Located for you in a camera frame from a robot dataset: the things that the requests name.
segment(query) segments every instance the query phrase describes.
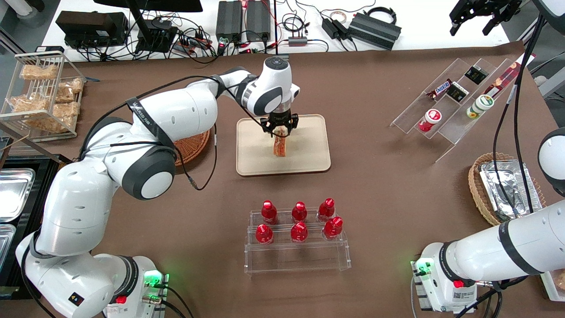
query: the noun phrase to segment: wooden tray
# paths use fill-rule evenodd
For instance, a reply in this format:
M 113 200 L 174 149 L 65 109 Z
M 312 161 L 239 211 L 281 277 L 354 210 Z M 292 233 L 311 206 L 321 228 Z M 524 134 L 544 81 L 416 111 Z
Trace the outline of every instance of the wooden tray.
M 286 157 L 273 154 L 275 138 L 251 118 L 237 122 L 236 170 L 239 175 L 312 173 L 331 166 L 325 119 L 300 115 L 298 128 L 286 140 Z

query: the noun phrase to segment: snickers bar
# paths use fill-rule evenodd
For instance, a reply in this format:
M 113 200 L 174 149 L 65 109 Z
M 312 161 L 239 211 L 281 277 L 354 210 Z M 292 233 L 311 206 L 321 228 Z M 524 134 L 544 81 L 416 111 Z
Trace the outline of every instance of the snickers bar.
M 433 90 L 433 92 L 429 92 L 426 95 L 429 96 L 429 98 L 436 100 L 436 98 L 440 97 L 443 93 L 447 92 L 447 89 L 451 86 L 451 80 L 447 79 L 447 81 L 443 84 L 441 84 L 440 87 L 436 88 Z

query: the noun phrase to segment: green indicator light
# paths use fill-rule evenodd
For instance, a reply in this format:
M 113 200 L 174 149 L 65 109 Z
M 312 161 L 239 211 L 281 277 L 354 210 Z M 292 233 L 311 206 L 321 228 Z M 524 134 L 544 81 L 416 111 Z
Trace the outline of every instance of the green indicator light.
M 150 270 L 145 272 L 144 283 L 149 286 L 154 286 L 155 284 L 161 283 L 163 275 L 158 270 Z

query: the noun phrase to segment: table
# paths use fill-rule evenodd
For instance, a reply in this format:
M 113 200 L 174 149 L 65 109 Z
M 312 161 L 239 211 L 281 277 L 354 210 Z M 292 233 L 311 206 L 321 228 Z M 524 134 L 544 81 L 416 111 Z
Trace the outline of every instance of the table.
M 457 35 L 452 37 L 449 34 L 451 28 L 451 20 L 449 19 L 449 12 L 453 9 L 457 1 L 455 0 L 382 0 L 375 6 L 392 7 L 397 12 L 398 22 L 397 25 L 402 27 L 402 33 L 394 45 L 394 50 L 411 50 L 411 49 L 438 49 L 438 48 L 458 48 L 458 47 L 471 47 L 471 46 L 495 46 L 499 44 L 508 43 L 508 38 L 504 33 L 502 27 L 495 27 L 488 36 L 483 36 L 482 30 L 484 25 L 490 19 L 489 17 L 477 17 L 468 22 L 465 22 Z M 318 9 L 344 7 L 346 10 L 354 10 L 362 7 L 363 5 L 370 5 L 371 0 L 351 1 L 347 4 L 339 0 L 309 0 L 301 2 L 309 5 L 315 5 Z M 191 19 L 196 23 L 202 25 L 204 30 L 212 36 L 213 46 L 216 47 L 218 42 L 216 40 L 216 17 L 218 14 L 218 2 L 211 0 L 202 1 L 203 12 L 200 13 L 180 13 L 183 18 Z M 288 0 L 282 2 L 271 0 L 271 11 L 276 14 L 277 19 L 281 22 L 285 13 L 289 13 L 290 8 L 296 10 L 297 5 L 295 0 Z M 306 9 L 306 21 L 311 25 L 308 27 L 308 38 L 322 39 L 329 43 L 329 51 L 343 51 L 337 40 L 330 40 L 328 35 L 321 28 L 321 18 L 317 11 L 312 7 L 302 6 Z M 98 12 L 124 12 L 129 16 L 129 10 L 126 8 L 117 8 L 99 5 L 92 0 L 79 1 L 79 0 L 61 0 L 59 7 L 55 13 L 55 18 L 51 21 L 51 25 L 45 34 L 43 45 L 61 45 L 65 48 L 65 55 L 73 62 L 86 61 L 85 57 L 80 55 L 76 50 L 73 50 L 64 44 L 64 33 L 57 26 L 55 20 L 62 10 L 68 11 L 98 11 Z M 300 17 L 304 18 L 304 11 L 298 9 Z M 372 15 L 374 18 L 379 18 L 384 21 L 389 21 L 390 17 L 387 15 L 376 12 Z M 347 13 L 347 22 L 345 26 L 349 25 L 353 13 Z M 133 23 L 133 18 L 129 16 L 130 23 Z M 191 25 L 187 21 L 183 21 L 181 29 L 186 29 L 187 25 Z M 282 38 L 288 38 L 292 33 L 283 29 L 277 29 L 278 37 L 282 31 Z M 137 38 L 138 28 L 134 27 L 132 36 Z M 275 25 L 272 26 L 272 39 L 274 40 Z M 300 53 L 300 52 L 316 52 L 325 51 L 325 44 L 316 42 L 317 44 L 307 45 L 300 48 L 290 48 L 283 43 L 280 44 L 279 53 Z M 356 41 L 359 50 L 380 50 L 375 46 L 365 44 L 361 41 Z M 353 46 L 349 41 L 345 44 L 348 48 L 352 49 Z M 109 53 L 121 49 L 122 46 L 110 48 Z M 263 49 L 262 43 L 253 43 L 248 48 Z M 119 55 L 127 53 L 126 50 L 120 51 Z M 164 58 L 162 53 L 153 53 L 150 59 Z M 122 57 L 119 59 L 131 59 L 131 57 Z
M 522 52 L 521 43 L 515 42 L 494 48 L 293 54 L 289 62 L 301 94 L 292 110 L 325 117 L 332 156 L 329 171 L 239 176 L 236 123 L 245 114 L 232 100 L 221 97 L 218 166 L 208 187 L 195 191 L 183 175 L 177 175 L 169 191 L 155 200 L 137 201 L 119 189 L 106 235 L 93 253 L 151 258 L 171 274 L 171 287 L 187 300 L 197 318 L 411 317 L 409 261 L 429 243 L 460 239 L 489 227 L 475 208 L 467 172 L 478 156 L 490 151 L 503 107 L 485 113 L 436 164 L 445 144 L 417 132 L 405 135 L 389 124 L 454 59 L 473 63 L 482 57 L 498 64 Z M 204 69 L 186 59 L 79 63 L 86 76 L 102 81 L 86 84 L 78 137 L 49 142 L 48 149 L 76 157 L 94 121 L 126 98 L 186 74 L 218 74 L 237 65 L 258 74 L 263 58 L 225 57 Z M 151 74 L 150 79 L 143 74 Z M 500 100 L 506 100 L 508 93 Z M 529 75 L 520 96 L 523 158 L 552 204 L 561 198 L 544 180 L 536 158 L 540 141 L 557 126 Z M 116 115 L 131 118 L 124 109 Z M 513 154 L 513 145 L 512 126 L 506 124 L 499 150 Z M 210 146 L 189 164 L 197 182 L 210 173 L 214 159 Z M 265 199 L 285 208 L 298 200 L 314 205 L 327 197 L 336 200 L 344 218 L 351 269 L 252 278 L 244 274 L 250 210 Z M 511 287 L 504 292 L 499 318 L 563 317 L 565 303 L 544 300 L 541 290 L 536 278 Z M 6 317 L 45 317 L 32 300 L 0 302 L 0 312 Z M 167 315 L 174 317 L 173 312 Z M 450 313 L 418 312 L 418 316 L 453 318 Z

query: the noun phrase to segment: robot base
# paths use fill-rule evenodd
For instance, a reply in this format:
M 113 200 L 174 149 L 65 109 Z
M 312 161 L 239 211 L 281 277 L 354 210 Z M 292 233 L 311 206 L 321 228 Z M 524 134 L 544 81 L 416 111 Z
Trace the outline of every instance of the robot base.
M 166 289 L 161 290 L 146 286 L 147 283 L 168 285 L 168 275 L 159 272 L 153 262 L 144 256 L 134 256 L 139 267 L 137 283 L 132 293 L 123 304 L 109 304 L 104 309 L 107 318 L 163 318 L 164 306 L 143 303 L 144 296 L 158 296 L 166 299 Z
M 429 307 L 424 307 L 424 304 L 427 304 L 427 302 L 422 300 L 422 297 L 425 295 L 432 310 L 452 311 L 454 314 L 457 314 L 465 306 L 475 302 L 477 285 L 461 288 L 453 286 L 453 282 L 447 278 L 440 266 L 439 254 L 442 246 L 443 243 L 432 243 L 426 246 L 421 257 L 416 262 L 412 262 L 414 275 L 422 270 L 428 272 L 426 275 L 415 277 L 416 291 L 420 298 L 422 310 L 429 310 Z

